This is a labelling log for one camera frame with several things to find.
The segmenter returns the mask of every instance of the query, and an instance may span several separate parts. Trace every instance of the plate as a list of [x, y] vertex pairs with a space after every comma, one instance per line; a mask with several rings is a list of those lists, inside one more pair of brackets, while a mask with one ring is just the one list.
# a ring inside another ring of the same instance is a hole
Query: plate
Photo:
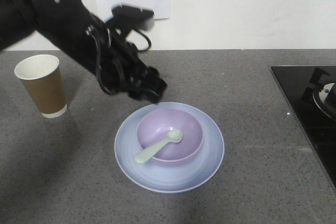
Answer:
[[[202, 147], [192, 159], [178, 165], [164, 165], [154, 159], [138, 164], [134, 160], [141, 151], [136, 141], [137, 126], [145, 115], [163, 108], [184, 110], [196, 117], [204, 130]], [[115, 158], [124, 174], [137, 185], [158, 193], [182, 193], [204, 184], [221, 166], [225, 152], [217, 124], [203, 111], [176, 102], [151, 104], [135, 111], [121, 124], [115, 139]]]

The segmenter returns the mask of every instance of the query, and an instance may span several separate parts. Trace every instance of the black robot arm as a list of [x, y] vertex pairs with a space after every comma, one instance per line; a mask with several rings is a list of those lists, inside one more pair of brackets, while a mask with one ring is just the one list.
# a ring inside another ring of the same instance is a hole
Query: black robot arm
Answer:
[[93, 73], [107, 94], [127, 92], [134, 99], [158, 102], [166, 83], [146, 66], [137, 47], [126, 40], [130, 31], [153, 24], [154, 13], [117, 6], [103, 22], [81, 0], [0, 0], [0, 50], [38, 31]]

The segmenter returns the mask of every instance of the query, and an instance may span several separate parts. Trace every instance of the paper cup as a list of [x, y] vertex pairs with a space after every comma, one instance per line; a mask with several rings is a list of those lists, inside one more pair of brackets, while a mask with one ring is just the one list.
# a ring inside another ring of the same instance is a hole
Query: paper cup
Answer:
[[21, 61], [14, 70], [39, 111], [46, 118], [56, 118], [67, 110], [67, 101], [59, 70], [59, 60], [52, 55], [35, 55]]

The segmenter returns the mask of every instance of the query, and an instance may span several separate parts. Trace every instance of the black glass stovetop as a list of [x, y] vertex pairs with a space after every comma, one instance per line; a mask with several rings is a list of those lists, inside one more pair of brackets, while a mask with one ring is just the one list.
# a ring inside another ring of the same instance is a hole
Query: black glass stovetop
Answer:
[[336, 66], [273, 66], [271, 69], [336, 187], [336, 119], [332, 117], [336, 107], [326, 104], [324, 108], [316, 99], [329, 91], [327, 83], [336, 82]]

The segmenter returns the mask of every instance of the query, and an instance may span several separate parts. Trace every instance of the light green spoon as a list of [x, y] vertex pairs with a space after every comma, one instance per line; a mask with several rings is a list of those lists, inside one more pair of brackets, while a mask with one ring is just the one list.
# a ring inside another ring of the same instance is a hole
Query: light green spoon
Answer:
[[168, 131], [166, 138], [147, 147], [134, 157], [134, 160], [139, 164], [143, 164], [150, 160], [159, 150], [161, 150], [167, 143], [179, 143], [183, 138], [183, 132], [181, 130]]

